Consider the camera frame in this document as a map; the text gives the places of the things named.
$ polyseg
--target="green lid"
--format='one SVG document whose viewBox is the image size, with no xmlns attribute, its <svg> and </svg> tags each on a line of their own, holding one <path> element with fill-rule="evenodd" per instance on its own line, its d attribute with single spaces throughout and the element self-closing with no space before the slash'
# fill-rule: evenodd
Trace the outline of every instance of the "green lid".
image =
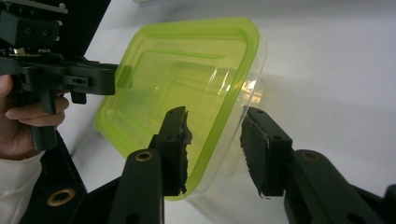
<svg viewBox="0 0 396 224">
<path fill-rule="evenodd" d="M 144 26 L 125 51 L 116 94 L 102 102 L 96 129 L 126 158 L 149 146 L 168 110 L 186 106 L 193 136 L 187 193 L 172 200 L 186 197 L 205 172 L 259 43 L 256 26 L 244 18 Z"/>
</svg>

